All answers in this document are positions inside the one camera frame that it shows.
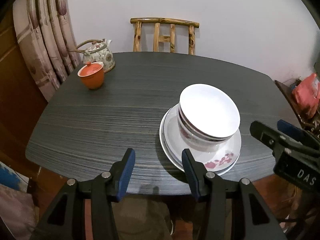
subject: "pink floral pattern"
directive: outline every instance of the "pink floral pattern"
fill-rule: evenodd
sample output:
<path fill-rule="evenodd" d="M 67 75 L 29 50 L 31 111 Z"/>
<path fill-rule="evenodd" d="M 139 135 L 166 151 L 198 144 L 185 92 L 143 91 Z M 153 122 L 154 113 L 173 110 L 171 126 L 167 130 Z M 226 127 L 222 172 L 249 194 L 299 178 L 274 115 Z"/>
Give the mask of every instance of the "pink floral pattern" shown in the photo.
<path fill-rule="evenodd" d="M 221 160 L 214 160 L 213 162 L 208 162 L 204 166 L 209 169 L 214 169 L 217 165 L 221 166 L 224 163 L 230 163 L 232 161 L 233 153 L 226 153 Z"/>

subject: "white wall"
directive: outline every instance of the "white wall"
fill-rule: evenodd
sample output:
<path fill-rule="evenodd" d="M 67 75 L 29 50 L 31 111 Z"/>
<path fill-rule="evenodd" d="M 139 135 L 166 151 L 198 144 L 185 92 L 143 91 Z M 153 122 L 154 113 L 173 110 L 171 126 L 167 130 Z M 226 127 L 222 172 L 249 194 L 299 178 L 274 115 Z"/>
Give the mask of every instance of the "white wall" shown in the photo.
<path fill-rule="evenodd" d="M 76 42 L 112 39 L 113 52 L 132 51 L 132 17 L 199 22 L 196 55 L 243 65 L 282 82 L 308 76 L 320 50 L 320 31 L 301 0 L 68 0 L 68 4 Z M 153 29 L 142 25 L 142 50 L 152 51 Z M 161 31 L 169 34 L 166 26 Z M 176 34 L 177 52 L 188 53 L 187 28 L 177 28 Z"/>

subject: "metal screw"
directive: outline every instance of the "metal screw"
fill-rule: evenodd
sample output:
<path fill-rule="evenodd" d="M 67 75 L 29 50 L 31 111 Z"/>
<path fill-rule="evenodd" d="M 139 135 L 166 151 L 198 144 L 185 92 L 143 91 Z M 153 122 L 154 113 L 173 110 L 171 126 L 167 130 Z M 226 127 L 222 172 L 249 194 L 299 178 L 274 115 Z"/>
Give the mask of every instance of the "metal screw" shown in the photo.
<path fill-rule="evenodd" d="M 106 179 L 106 178 L 109 178 L 111 176 L 111 173 L 109 171 L 105 171 L 105 172 L 103 172 L 101 174 L 101 176 Z"/>
<path fill-rule="evenodd" d="M 76 180 L 75 179 L 68 179 L 68 181 L 67 181 L 67 184 L 69 185 L 69 186 L 72 186 L 72 185 L 74 185 L 76 183 Z"/>
<path fill-rule="evenodd" d="M 248 185 L 248 184 L 250 183 L 250 180 L 247 179 L 247 178 L 243 178 L 243 179 L 241 179 L 241 182 L 242 182 L 243 184 L 245 184 L 245 185 Z"/>
<path fill-rule="evenodd" d="M 214 174 L 214 172 L 212 171 L 208 171 L 206 174 L 207 178 L 212 179 L 216 176 L 216 174 Z"/>
<path fill-rule="evenodd" d="M 284 152 L 287 153 L 287 154 L 290 154 L 291 150 L 289 148 L 284 148 Z"/>

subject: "wooden chair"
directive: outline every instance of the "wooden chair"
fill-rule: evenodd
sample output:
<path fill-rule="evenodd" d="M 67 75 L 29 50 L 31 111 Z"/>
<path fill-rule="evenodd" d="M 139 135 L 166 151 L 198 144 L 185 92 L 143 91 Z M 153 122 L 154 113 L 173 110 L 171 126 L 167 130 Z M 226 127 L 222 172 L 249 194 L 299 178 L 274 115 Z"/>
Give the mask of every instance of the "wooden chair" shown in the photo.
<path fill-rule="evenodd" d="M 189 27 L 189 54 L 195 54 L 196 39 L 194 28 L 199 28 L 199 23 L 168 18 L 132 18 L 130 19 L 130 23 L 134 24 L 133 51 L 141 51 L 140 36 L 142 23 L 154 23 L 153 51 L 158 52 L 159 42 L 170 42 L 170 52 L 175 52 L 174 42 L 176 25 L 182 25 Z M 160 24 L 170 24 L 170 36 L 159 35 Z"/>

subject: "pink cloth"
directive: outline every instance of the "pink cloth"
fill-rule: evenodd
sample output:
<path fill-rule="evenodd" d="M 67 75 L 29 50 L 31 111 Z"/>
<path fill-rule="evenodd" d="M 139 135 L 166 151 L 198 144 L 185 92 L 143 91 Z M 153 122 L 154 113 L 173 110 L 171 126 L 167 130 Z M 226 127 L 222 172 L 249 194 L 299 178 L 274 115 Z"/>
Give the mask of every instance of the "pink cloth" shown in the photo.
<path fill-rule="evenodd" d="M 36 226 L 31 194 L 0 184 L 0 215 L 17 240 L 28 240 Z"/>
<path fill-rule="evenodd" d="M 308 119 L 315 115 L 319 105 L 320 83 L 317 84 L 317 89 L 313 88 L 316 76 L 316 73 L 312 73 L 292 91 L 299 108 Z"/>

